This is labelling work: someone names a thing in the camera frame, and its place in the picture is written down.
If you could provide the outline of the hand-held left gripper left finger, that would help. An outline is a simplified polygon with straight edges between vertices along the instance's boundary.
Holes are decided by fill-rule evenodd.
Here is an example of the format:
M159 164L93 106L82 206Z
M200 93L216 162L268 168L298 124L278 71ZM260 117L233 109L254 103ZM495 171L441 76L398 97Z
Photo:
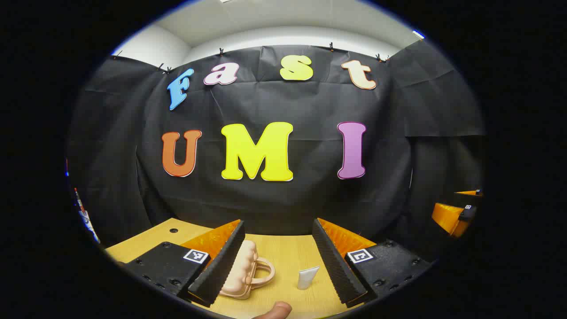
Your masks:
M244 222L235 220L181 245L163 241L126 263L125 268L168 294L210 307L244 238Z

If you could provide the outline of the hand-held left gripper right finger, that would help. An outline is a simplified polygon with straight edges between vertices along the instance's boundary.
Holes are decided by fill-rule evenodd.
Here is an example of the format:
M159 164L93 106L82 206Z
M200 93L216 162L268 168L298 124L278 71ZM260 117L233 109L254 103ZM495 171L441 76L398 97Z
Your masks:
M347 307L383 300L433 266L394 240L376 243L322 218L314 220L312 236Z

